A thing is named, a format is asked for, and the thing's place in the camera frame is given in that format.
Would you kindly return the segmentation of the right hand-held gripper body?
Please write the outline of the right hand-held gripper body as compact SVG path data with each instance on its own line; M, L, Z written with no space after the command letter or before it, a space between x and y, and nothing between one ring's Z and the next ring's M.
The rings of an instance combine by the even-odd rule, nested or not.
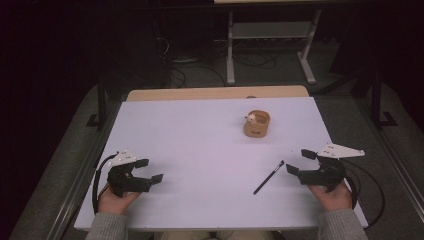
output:
M357 150L334 143L326 144L317 152L317 159L320 163L319 171L325 179L324 185L329 191L346 178L346 170L341 159L362 157L365 155L363 150Z

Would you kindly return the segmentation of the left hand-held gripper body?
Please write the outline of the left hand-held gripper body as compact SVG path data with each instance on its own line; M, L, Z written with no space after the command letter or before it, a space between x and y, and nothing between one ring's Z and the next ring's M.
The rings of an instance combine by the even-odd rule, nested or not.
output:
M137 158L126 148L107 161L109 168L107 182L116 196L122 197L127 192L126 186L133 177L132 171L136 160Z

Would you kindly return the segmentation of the black pen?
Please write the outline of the black pen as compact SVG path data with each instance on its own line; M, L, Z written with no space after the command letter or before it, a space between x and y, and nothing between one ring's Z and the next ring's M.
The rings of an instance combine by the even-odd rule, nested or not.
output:
M279 171L279 169L285 165L285 161L281 160L276 168L265 178L265 180L254 190L253 195L258 194L261 189L270 181L270 179Z

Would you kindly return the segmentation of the tan wooden pen holder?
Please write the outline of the tan wooden pen holder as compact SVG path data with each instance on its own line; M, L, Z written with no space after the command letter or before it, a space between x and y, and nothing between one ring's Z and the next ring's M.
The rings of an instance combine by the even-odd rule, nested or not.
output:
M257 117L256 123L244 124L244 134L252 138L263 138L267 135L268 127L271 121L270 115L262 110L253 110L248 114L254 113Z

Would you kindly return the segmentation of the person's left hand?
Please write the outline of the person's left hand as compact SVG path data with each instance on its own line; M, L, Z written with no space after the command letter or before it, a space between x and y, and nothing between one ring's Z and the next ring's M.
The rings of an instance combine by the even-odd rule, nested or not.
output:
M110 188L106 188L98 202L98 211L125 215L129 206L141 196L140 193L125 193L122 197L116 196Z

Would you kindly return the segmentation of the person's right hand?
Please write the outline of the person's right hand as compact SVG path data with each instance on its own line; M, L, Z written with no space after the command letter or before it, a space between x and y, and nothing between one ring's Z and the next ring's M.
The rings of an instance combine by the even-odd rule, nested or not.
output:
M352 195L344 182L338 184L331 192L325 191L323 187L313 185L310 185L308 189L325 211L352 208Z

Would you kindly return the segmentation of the black metal stand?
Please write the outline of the black metal stand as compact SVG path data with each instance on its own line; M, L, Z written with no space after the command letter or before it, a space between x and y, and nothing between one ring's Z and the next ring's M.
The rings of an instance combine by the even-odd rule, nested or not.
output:
M96 127L101 130L106 121L106 89L103 77L100 76L97 82L97 113L91 114L86 123L87 127Z
M397 126L393 116L381 111L382 80L378 70L371 71L371 120L381 130L387 126Z

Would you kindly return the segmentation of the wooden table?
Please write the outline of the wooden table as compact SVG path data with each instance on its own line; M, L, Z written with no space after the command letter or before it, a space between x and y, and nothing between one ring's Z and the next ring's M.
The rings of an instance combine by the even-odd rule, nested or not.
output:
M307 89L301 85L250 86L133 90L128 94L126 101L135 102L169 100L246 99L308 96L309 93Z

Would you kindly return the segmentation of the white metal stand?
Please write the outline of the white metal stand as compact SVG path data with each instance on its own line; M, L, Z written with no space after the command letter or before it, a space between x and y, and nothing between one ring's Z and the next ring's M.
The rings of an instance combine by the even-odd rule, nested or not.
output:
M236 83L233 64L234 40L298 38L306 40L303 49L297 52L299 63L307 83L314 85L316 79L308 63L308 54L318 27L321 13L322 10L317 9L310 21L236 23L233 21L233 13L230 12L226 57L227 83L230 86L234 86Z

